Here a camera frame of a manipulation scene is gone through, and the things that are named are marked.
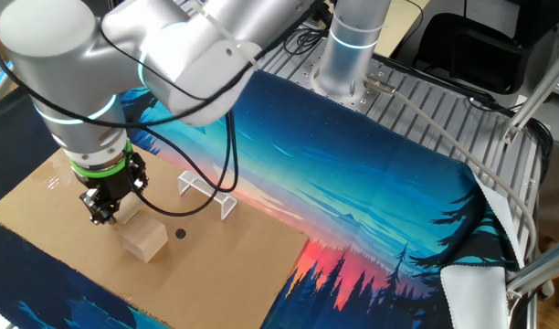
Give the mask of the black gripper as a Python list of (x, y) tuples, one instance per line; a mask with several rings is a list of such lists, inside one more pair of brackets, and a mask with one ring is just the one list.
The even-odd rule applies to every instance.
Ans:
[[(120, 200), (130, 192), (128, 170), (125, 157), (114, 164), (93, 169), (74, 164), (75, 176), (86, 187), (79, 199), (90, 212), (93, 224), (116, 222), (114, 214), (120, 209)], [(132, 177), (137, 190), (143, 191), (148, 186), (146, 163), (138, 153), (132, 153)]]

